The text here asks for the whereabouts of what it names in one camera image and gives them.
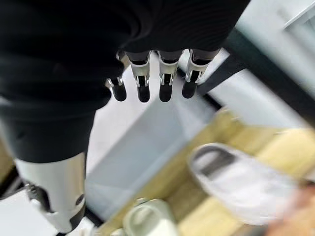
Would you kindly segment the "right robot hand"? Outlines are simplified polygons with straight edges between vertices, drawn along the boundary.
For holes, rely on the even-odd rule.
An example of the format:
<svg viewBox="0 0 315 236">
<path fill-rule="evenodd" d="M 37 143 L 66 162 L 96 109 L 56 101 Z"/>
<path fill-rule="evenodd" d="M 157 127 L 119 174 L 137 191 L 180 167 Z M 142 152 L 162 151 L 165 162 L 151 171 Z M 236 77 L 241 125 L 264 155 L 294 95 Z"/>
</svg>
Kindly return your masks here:
<svg viewBox="0 0 315 236">
<path fill-rule="evenodd" d="M 149 53 L 191 66 L 218 52 L 247 0 L 3 0 L 0 133 L 30 203 L 60 233 L 85 212 L 86 155 L 95 113 L 121 86 L 125 52 L 143 101 Z"/>
</svg>

